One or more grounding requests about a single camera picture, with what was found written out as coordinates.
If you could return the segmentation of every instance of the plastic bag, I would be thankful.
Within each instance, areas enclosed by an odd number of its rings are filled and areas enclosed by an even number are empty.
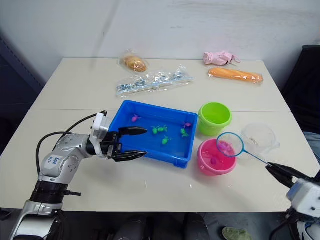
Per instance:
[[[149,66],[148,63],[139,57],[132,49],[128,49],[120,58],[119,65],[132,73],[145,72]]]
[[[116,95],[127,98],[138,92],[165,91],[184,86],[194,81],[182,65],[174,71],[153,71],[144,75],[135,75],[122,79],[116,85]]]
[[[211,68],[208,72],[209,77],[217,77],[222,79],[235,79],[253,84],[261,84],[264,80],[261,74],[239,71],[235,69],[226,69],[222,67]]]

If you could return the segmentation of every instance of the pink toy fish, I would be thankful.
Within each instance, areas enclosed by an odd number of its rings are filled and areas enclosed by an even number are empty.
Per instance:
[[[192,124],[190,123],[190,122],[186,122],[184,125],[183,125],[183,128],[186,128],[186,127],[191,127],[192,126]]]
[[[131,121],[133,122],[133,123],[135,123],[138,119],[140,119],[141,117],[140,116],[138,116],[137,114],[135,114],[133,117],[132,117],[132,119],[131,119]]]

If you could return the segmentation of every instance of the pink plastic bucket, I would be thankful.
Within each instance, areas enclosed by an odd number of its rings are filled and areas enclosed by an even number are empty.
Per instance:
[[[236,157],[225,156],[217,148],[217,140],[204,141],[198,148],[198,166],[208,176],[230,173],[236,167]]]

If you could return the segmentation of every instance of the label on robot arm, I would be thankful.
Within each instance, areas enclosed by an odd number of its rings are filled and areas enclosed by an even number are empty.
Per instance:
[[[46,169],[53,169],[59,166],[61,160],[63,159],[63,156],[58,155],[50,155],[47,160],[45,161],[44,168]]]

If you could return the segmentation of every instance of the white table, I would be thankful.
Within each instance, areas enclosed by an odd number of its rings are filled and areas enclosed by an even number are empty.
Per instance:
[[[111,61],[99,59],[96,61],[97,65],[100,60],[102,62]],[[105,108],[109,110],[109,118],[113,118],[117,113],[117,110],[112,110],[112,108],[120,105],[122,99],[115,97],[114,88],[108,88],[108,82],[105,82],[100,88],[94,88],[92,82],[97,82],[97,79],[91,78],[91,82],[86,81],[87,74],[79,75],[76,80],[70,78],[70,82],[73,84],[78,81],[82,85],[78,89],[74,87],[73,91],[64,95],[69,88],[71,89],[72,84],[68,82],[68,72],[62,71],[61,66],[63,69],[66,68],[65,65],[70,65],[73,70],[83,69],[85,66],[82,64],[86,61],[90,63],[89,59],[67,59],[62,62],[2,154],[0,158],[0,207],[22,208],[25,200],[31,196],[37,181],[36,146],[41,137],[51,132],[66,130],[79,119]],[[168,60],[154,61],[166,65]],[[190,62],[190,65],[199,63],[197,61],[191,63],[192,61],[189,60],[180,62]],[[261,61],[250,62],[253,66],[263,64]],[[247,66],[247,70],[250,69],[250,62],[243,62]],[[194,67],[194,72],[199,72],[201,69],[207,71],[201,65],[198,68]],[[113,75],[111,69],[112,67],[109,66],[110,75]],[[258,72],[253,67],[250,71]],[[97,73],[92,71],[91,75],[95,76]],[[205,95],[204,102],[219,101],[229,107],[232,105],[230,108],[233,120],[225,129],[226,131],[239,133],[248,123],[268,124],[275,132],[277,140],[280,142],[280,148],[271,151],[266,156],[267,160],[291,166],[309,176],[314,176],[319,171],[315,156],[273,80],[266,78],[265,74],[264,78],[265,81],[260,87],[245,82],[204,78],[199,81],[197,79],[193,85],[182,88],[186,92],[190,91],[190,88],[199,88],[198,85],[202,81],[203,83],[206,81],[208,85],[214,83],[215,92],[220,94],[220,97]],[[63,102],[59,97],[56,100],[50,100],[55,89],[59,89],[59,85],[61,92],[56,95],[66,101],[60,108],[59,105]],[[226,97],[218,91],[220,86],[226,89],[236,89],[233,85],[238,86],[237,89],[247,88],[246,94],[241,94],[242,97],[240,97],[239,93],[235,93],[238,94],[238,97],[231,101],[232,97]],[[85,94],[85,89],[89,95],[92,95],[89,101],[85,101],[82,96]],[[105,95],[99,94],[102,89],[106,92]],[[94,91],[98,93],[96,98],[94,98]],[[169,101],[168,98],[163,100],[163,95],[168,94],[167,96],[169,96],[171,92],[178,94],[175,91],[178,91],[178,88],[167,92],[144,94],[143,97],[148,100],[142,100],[142,96],[131,99],[188,110],[188,105],[183,105],[183,101]],[[255,95],[256,91],[263,94],[262,98],[269,100],[267,103],[261,101],[260,104],[263,108],[260,111],[256,109],[259,107],[258,103],[249,104],[248,100],[252,98],[252,95]],[[197,112],[196,108],[202,105],[202,99],[193,98],[192,100],[195,102],[192,105],[194,109],[189,111]],[[92,121],[88,120],[75,128],[74,132],[89,134],[91,124]],[[57,138],[58,136],[51,137],[42,144],[40,159],[52,150]],[[187,169],[180,169],[169,163],[148,158],[120,163],[97,157],[85,159],[69,186],[70,190],[81,192],[82,196],[66,196],[64,209],[66,211],[97,212],[277,212],[285,211],[290,206],[286,199],[288,189],[278,183],[261,162],[248,155],[243,155],[238,159],[236,168],[229,174],[216,177],[203,175],[197,167],[196,153],[199,145],[205,139],[207,137],[197,133],[192,159]]]

